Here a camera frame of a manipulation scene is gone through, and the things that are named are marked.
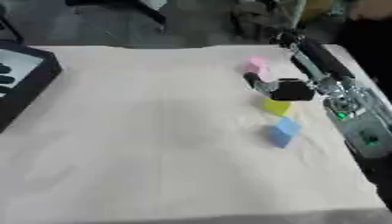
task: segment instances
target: table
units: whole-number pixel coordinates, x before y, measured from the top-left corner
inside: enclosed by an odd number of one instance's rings
[[[258,55],[274,77],[304,77],[284,49],[40,48],[65,72],[0,135],[2,223],[392,221],[320,97],[295,103],[287,149],[265,137],[278,118],[241,67]]]

